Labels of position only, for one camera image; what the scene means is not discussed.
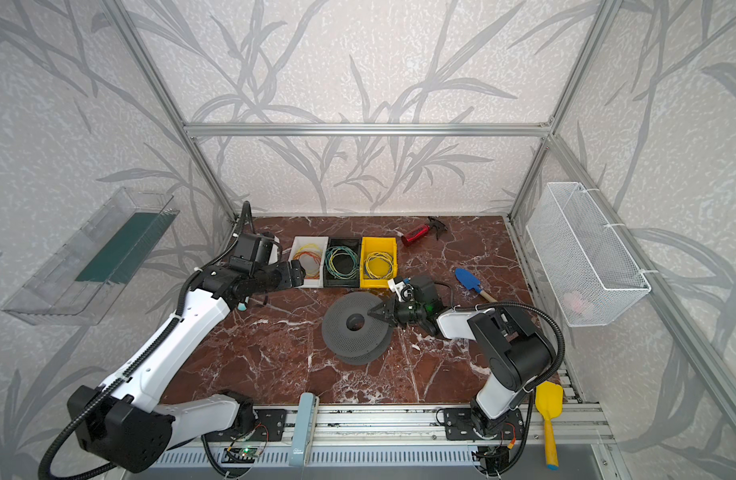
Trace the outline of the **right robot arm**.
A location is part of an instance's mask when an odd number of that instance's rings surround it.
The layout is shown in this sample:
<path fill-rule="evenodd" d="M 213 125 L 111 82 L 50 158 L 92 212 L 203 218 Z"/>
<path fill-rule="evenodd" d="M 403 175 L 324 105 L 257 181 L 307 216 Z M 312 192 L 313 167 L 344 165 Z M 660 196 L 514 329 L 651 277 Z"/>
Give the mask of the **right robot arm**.
<path fill-rule="evenodd" d="M 483 439 L 497 435 L 524 399 L 535 401 L 538 386 L 561 366 L 566 351 L 558 323 L 521 302 L 495 301 L 458 308 L 444 304 L 441 285 L 427 275 L 388 282 L 391 296 L 367 314 L 392 327 L 418 325 L 428 334 L 474 341 L 490 377 L 470 402 L 470 429 Z"/>

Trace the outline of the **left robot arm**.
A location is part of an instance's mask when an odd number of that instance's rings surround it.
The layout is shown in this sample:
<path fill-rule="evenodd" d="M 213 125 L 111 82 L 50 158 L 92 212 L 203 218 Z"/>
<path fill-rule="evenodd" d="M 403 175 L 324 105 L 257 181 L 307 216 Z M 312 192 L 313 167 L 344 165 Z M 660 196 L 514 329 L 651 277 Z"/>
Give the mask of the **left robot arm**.
<path fill-rule="evenodd" d="M 271 234 L 256 231 L 251 205 L 243 203 L 226 249 L 196 268 L 182 284 L 175 311 L 150 339 L 98 387 L 79 387 L 67 402 L 69 424 L 41 459 L 37 475 L 53 479 L 61 447 L 76 438 L 80 448 L 104 465 L 80 473 L 91 479 L 115 468 L 140 473 L 169 449 L 212 432 L 240 436 L 258 420 L 250 397 L 232 391 L 167 406 L 161 397 L 202 340 L 232 310 L 255 295 L 297 288 L 304 270 L 282 261 Z"/>

